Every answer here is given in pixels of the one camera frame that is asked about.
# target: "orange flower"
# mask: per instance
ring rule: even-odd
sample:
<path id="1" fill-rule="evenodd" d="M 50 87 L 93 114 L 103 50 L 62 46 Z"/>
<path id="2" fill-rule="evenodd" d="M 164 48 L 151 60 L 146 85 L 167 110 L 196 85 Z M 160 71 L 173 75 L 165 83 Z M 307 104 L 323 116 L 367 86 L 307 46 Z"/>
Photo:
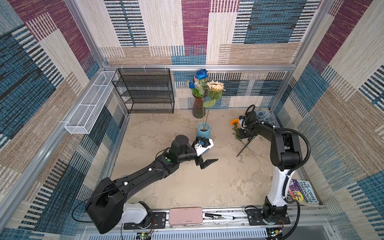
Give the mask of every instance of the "orange flower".
<path id="1" fill-rule="evenodd" d="M 234 125 L 235 123 L 238 124 L 238 123 L 239 123 L 239 119 L 236 118 L 236 119 L 230 121 L 229 123 L 230 123 L 231 125 Z"/>

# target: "white wire basket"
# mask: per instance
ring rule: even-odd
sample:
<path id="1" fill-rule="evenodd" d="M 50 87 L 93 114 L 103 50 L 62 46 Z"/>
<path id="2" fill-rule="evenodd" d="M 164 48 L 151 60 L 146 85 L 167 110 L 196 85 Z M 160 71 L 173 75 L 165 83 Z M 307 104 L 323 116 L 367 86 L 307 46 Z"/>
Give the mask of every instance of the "white wire basket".
<path id="1" fill-rule="evenodd" d="M 113 89 L 114 71 L 103 71 L 65 124 L 70 134 L 89 134 Z"/>

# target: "black wire shelf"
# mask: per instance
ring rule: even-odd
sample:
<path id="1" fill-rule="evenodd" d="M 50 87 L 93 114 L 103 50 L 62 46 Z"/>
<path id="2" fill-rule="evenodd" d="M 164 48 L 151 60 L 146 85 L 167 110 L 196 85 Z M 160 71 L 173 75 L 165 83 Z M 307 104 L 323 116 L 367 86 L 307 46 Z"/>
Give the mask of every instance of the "black wire shelf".
<path id="1" fill-rule="evenodd" d="M 175 99 L 169 69 L 119 68 L 115 75 L 113 86 L 128 113 L 174 113 Z"/>

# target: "glass vase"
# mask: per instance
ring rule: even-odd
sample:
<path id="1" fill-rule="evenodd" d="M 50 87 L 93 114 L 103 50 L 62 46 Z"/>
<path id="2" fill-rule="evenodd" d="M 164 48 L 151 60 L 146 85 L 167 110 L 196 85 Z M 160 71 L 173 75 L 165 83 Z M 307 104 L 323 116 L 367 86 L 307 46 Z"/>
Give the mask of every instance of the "glass vase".
<path id="1" fill-rule="evenodd" d="M 192 114 L 195 118 L 202 118 L 205 116 L 205 107 L 203 107 L 204 99 L 194 96 L 194 103 Z"/>

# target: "metal mounting plate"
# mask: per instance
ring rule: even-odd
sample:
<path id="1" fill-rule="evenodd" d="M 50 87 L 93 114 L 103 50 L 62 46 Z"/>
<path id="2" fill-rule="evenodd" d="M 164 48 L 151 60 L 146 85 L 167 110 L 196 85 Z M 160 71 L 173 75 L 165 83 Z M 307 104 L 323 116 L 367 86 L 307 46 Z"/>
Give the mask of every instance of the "metal mounting plate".
<path id="1" fill-rule="evenodd" d="M 261 214 L 261 209 L 246 209 L 245 212 L 248 215 L 248 222 L 251 226 L 258 226 L 258 225 L 267 225 L 267 226 L 273 226 L 268 225 L 263 221 L 263 216 Z M 291 221 L 289 220 L 289 216 L 275 216 L 276 218 L 281 218 L 284 222 L 284 224 L 291 224 Z M 281 222 L 276 222 L 274 225 L 281 225 Z"/>
<path id="2" fill-rule="evenodd" d="M 167 213 L 166 212 L 154 212 L 152 215 L 153 219 L 156 221 L 156 229 L 162 229 L 166 227 L 166 219 L 167 219 Z M 153 222 L 149 224 L 149 226 L 146 228 L 147 230 L 150 230 L 153 227 Z M 135 223 L 125 223 L 123 226 L 124 230 L 136 230 L 140 229 L 138 227 L 138 224 Z"/>

